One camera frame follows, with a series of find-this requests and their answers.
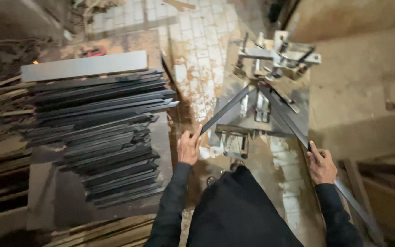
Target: workbench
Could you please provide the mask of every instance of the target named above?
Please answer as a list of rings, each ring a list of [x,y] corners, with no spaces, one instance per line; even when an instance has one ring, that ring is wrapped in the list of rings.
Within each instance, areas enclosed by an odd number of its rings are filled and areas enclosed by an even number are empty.
[[[157,31],[143,31],[112,37],[110,39],[84,42],[67,46],[60,50],[60,58],[73,58],[80,52],[80,47],[102,45],[107,54],[146,50],[149,68],[162,68]],[[155,163],[159,166],[159,181],[165,188],[172,177],[172,160],[168,137],[167,113],[155,113],[159,119],[149,125],[152,148],[161,155]],[[131,201],[105,209],[96,209],[92,203],[85,201],[85,189],[80,177],[72,171],[62,172],[53,166],[50,160],[59,156],[51,154],[56,146],[41,146],[33,151],[36,160],[30,166],[28,225],[27,229],[56,229],[57,227],[74,227],[93,221],[112,220],[135,215],[156,213],[161,194]]]
[[[221,89],[221,97],[217,99],[215,112],[222,109],[237,93],[239,93],[248,83],[250,78],[254,80],[253,71],[254,59],[244,59],[245,75],[234,75],[235,63],[238,59],[239,48],[242,46],[243,40],[230,39],[227,49],[227,62],[224,70],[223,86]],[[267,49],[272,49],[273,41],[265,40],[264,45]],[[255,47],[254,42],[248,41],[246,47]],[[260,60],[260,64],[272,67],[272,61]],[[296,81],[290,79],[291,75],[285,74],[280,79],[275,80],[273,86],[279,87],[286,95],[296,102],[296,106],[300,112],[289,112],[288,116],[297,124],[305,136],[309,132],[309,79],[310,71],[308,70],[301,78]],[[257,122],[255,120],[255,110],[257,106],[258,89],[254,89],[248,94],[246,104],[246,115],[241,116],[242,102],[235,104],[226,114],[218,121],[217,126],[213,126],[216,132],[227,131],[237,133],[252,133],[254,131],[265,132],[269,135],[288,136],[293,135],[292,130],[282,120],[280,115],[271,105],[269,122]],[[210,138],[211,145],[217,145],[218,138]]]

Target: black shirt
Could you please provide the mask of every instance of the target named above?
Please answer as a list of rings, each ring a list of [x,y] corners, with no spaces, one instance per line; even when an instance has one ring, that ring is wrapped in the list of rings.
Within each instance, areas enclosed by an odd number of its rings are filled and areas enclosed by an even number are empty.
[[[178,246],[187,178],[191,166],[179,162],[159,205],[145,246]],[[326,223],[328,247],[362,247],[357,230],[332,184],[315,186]],[[187,246],[302,247],[251,172],[225,172],[202,194],[190,224]]]

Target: red tool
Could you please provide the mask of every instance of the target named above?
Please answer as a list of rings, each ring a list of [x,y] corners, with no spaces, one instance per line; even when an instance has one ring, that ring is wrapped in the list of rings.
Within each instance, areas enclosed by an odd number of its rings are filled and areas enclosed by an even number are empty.
[[[106,49],[104,46],[98,46],[95,47],[94,49],[84,51],[82,48],[82,53],[80,54],[81,58],[90,58],[90,57],[98,57],[98,56],[103,56],[106,55]]]

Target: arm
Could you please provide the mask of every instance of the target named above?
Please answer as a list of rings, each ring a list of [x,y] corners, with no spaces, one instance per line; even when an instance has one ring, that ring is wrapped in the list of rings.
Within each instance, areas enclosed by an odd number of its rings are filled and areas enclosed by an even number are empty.
[[[172,180],[162,194],[158,214],[145,246],[178,246],[181,235],[182,210],[191,165],[178,162]]]
[[[193,137],[190,137],[191,133],[186,131],[178,140],[178,164],[173,171],[172,180],[162,194],[149,240],[144,245],[146,247],[177,247],[179,244],[187,179],[191,166],[198,160],[201,130],[202,125],[195,131]]]
[[[328,247],[362,247],[363,242],[356,228],[349,222],[350,216],[344,210],[341,199],[333,185],[337,169],[329,150],[317,149],[310,141],[310,176],[315,186],[321,211],[326,222],[326,243]]]

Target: hand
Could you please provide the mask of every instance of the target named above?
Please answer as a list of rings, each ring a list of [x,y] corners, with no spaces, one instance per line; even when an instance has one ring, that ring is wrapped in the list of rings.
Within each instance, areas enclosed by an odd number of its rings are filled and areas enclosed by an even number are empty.
[[[310,160],[310,176],[318,184],[332,184],[336,179],[337,169],[333,164],[329,150],[317,149],[313,141],[310,141],[311,152],[307,152]]]
[[[194,165],[198,160],[200,146],[200,131],[202,125],[195,131],[192,137],[191,132],[186,131],[178,139],[178,161]]]

